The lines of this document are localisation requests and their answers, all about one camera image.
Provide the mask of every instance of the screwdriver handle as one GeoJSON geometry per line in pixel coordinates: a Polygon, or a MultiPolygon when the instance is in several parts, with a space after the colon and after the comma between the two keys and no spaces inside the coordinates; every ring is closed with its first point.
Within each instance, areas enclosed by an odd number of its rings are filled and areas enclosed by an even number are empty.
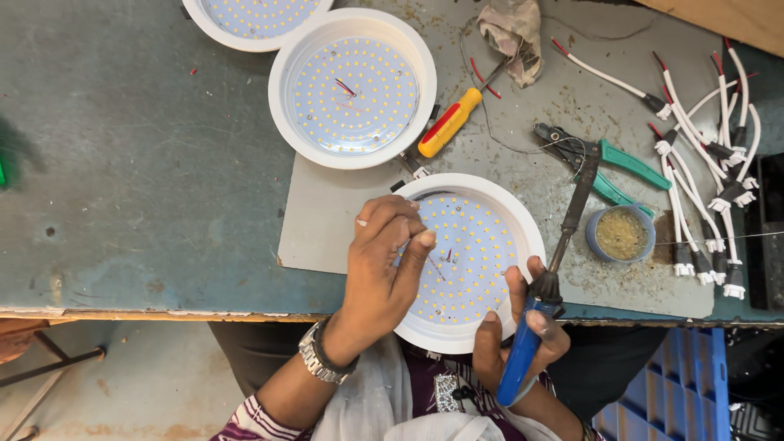
{"type": "Polygon", "coordinates": [[[468,115],[482,101],[482,92],[471,87],[460,100],[444,112],[444,114],[430,127],[419,142],[419,153],[427,158],[432,158],[441,150],[449,140],[455,136],[460,127],[468,121],[468,115]]]}
{"type": "Polygon", "coordinates": [[[558,303],[556,302],[536,300],[543,298],[540,297],[540,293],[537,292],[541,290],[541,288],[537,290],[536,287],[551,285],[553,282],[552,280],[544,279],[552,279],[552,276],[555,276],[554,282],[557,284],[558,279],[556,273],[544,272],[532,282],[528,289],[529,292],[525,298],[525,307],[523,308],[523,313],[520,315],[517,331],[514,334],[512,350],[509,354],[509,358],[506,359],[506,367],[504,367],[503,376],[501,376],[501,384],[498,386],[498,391],[495,394],[496,400],[502,406],[511,406],[514,404],[514,399],[517,397],[517,392],[520,390],[520,385],[523,383],[525,374],[528,372],[528,368],[531,367],[531,361],[534,359],[534,354],[539,349],[539,344],[542,343],[542,339],[528,328],[528,324],[525,322],[525,314],[528,311],[535,309],[552,317],[558,307],[558,303]]]}

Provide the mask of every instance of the floor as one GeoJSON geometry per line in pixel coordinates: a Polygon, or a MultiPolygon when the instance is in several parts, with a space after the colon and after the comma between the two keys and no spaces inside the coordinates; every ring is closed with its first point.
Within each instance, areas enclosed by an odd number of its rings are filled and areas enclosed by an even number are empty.
{"type": "MultiPolygon", "coordinates": [[[[208,439],[242,401],[206,323],[79,321],[45,333],[68,355],[100,344],[107,356],[67,372],[20,434],[37,425],[43,441],[208,439]]],[[[34,345],[0,365],[0,377],[52,361],[34,345]]],[[[41,376],[0,389],[0,432],[44,381],[41,376]]]]}

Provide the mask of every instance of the blue container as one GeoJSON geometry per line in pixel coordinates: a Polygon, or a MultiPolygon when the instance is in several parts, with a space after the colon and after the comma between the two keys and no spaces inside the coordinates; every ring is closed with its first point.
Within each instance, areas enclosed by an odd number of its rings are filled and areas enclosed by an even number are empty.
{"type": "Polygon", "coordinates": [[[610,440],[729,441],[724,330],[669,331],[623,397],[593,426],[610,440]]]}
{"type": "Polygon", "coordinates": [[[590,220],[588,220],[588,225],[586,226],[586,239],[588,239],[588,246],[603,261],[621,263],[637,262],[645,259],[646,256],[649,255],[651,251],[653,251],[653,245],[656,243],[656,230],[653,227],[653,221],[651,221],[651,218],[648,217],[648,215],[645,214],[643,210],[640,210],[641,206],[642,204],[639,202],[635,202],[632,205],[613,206],[597,211],[593,214],[593,216],[591,216],[590,220]],[[645,228],[645,231],[648,232],[648,243],[645,245],[645,250],[643,250],[639,256],[635,257],[634,259],[629,259],[628,261],[621,261],[619,259],[608,256],[604,251],[601,250],[599,243],[596,240],[596,226],[599,223],[599,218],[602,214],[604,214],[605,211],[612,210],[617,207],[624,207],[629,211],[629,213],[632,213],[635,217],[637,217],[637,219],[642,222],[642,226],[645,228]]]}

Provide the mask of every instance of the silver wristwatch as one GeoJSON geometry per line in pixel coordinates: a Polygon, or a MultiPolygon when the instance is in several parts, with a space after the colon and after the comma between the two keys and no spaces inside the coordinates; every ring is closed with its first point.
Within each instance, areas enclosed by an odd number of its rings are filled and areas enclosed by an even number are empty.
{"type": "Polygon", "coordinates": [[[324,330],[329,319],[322,320],[313,325],[302,340],[299,341],[299,353],[305,362],[305,367],[316,378],[323,381],[330,381],[338,385],[354,372],[359,361],[359,356],[350,365],[339,368],[327,359],[324,350],[321,348],[321,332],[324,330]]]}

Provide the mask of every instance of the yellow screwdriver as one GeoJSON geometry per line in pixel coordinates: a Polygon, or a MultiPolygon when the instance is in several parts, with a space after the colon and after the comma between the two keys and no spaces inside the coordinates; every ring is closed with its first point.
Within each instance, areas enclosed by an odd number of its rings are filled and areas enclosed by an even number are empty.
{"type": "Polygon", "coordinates": [[[419,153],[427,158],[432,158],[455,136],[460,127],[463,127],[463,124],[468,121],[468,115],[471,114],[471,111],[482,101],[482,90],[487,87],[490,80],[501,72],[506,63],[506,60],[501,61],[478,89],[471,87],[458,102],[449,106],[422,137],[419,142],[419,153]]]}

